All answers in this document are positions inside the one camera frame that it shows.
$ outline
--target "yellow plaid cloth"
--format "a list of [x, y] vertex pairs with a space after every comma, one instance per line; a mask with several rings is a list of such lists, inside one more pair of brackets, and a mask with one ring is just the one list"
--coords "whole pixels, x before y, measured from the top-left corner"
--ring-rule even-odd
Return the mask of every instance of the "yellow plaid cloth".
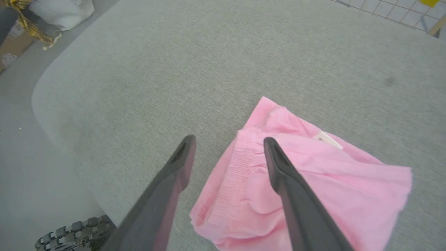
[[28, 18], [26, 18], [22, 14], [22, 10], [26, 9], [26, 7], [33, 1], [33, 0], [3, 0], [6, 4], [6, 6], [9, 6], [17, 11], [19, 14], [19, 23], [23, 26], [25, 31], [34, 38], [37, 38], [43, 42], [46, 42], [47, 44], [54, 44], [54, 40], [52, 37], [48, 36], [41, 30], [39, 30], [39, 27], [31, 22]]

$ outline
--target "gray cushion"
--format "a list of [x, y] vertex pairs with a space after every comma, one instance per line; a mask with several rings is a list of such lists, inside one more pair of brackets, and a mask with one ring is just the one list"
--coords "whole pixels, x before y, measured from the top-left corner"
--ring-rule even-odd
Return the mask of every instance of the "gray cushion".
[[323, 0], [121, 0], [43, 74], [37, 120], [120, 223], [176, 145], [198, 138], [170, 250], [214, 249], [189, 212], [267, 96], [385, 163], [413, 168], [389, 250], [446, 235], [446, 44]]

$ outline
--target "black tire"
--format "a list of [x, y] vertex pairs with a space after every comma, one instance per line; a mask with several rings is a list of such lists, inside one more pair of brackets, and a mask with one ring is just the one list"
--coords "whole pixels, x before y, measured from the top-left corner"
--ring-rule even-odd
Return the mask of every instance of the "black tire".
[[107, 215], [93, 217], [85, 222], [75, 222], [71, 228], [64, 226], [45, 234], [36, 241], [34, 248], [38, 251], [71, 251], [77, 247], [86, 247], [97, 251], [115, 228]]

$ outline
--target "wooden leg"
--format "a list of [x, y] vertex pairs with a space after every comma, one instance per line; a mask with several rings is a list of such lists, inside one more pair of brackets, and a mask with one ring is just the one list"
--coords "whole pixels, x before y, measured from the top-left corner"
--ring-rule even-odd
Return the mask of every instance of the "wooden leg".
[[428, 34], [430, 36], [433, 36], [437, 33], [437, 31], [439, 31], [443, 25], [446, 24], [446, 16], [442, 17], [433, 27], [432, 29], [430, 29], [430, 31], [428, 32]]

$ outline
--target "white tag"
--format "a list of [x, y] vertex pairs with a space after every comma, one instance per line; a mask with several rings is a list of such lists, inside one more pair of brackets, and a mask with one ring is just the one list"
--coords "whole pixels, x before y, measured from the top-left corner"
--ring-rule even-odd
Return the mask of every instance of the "white tag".
[[332, 139], [330, 136], [328, 136], [328, 134], [326, 134], [323, 131], [320, 131], [313, 138], [317, 139], [317, 140], [325, 141], [325, 142], [329, 143], [330, 145], [333, 145], [341, 150], [343, 149], [343, 147], [341, 145], [339, 145], [339, 143], [337, 143], [334, 139]]

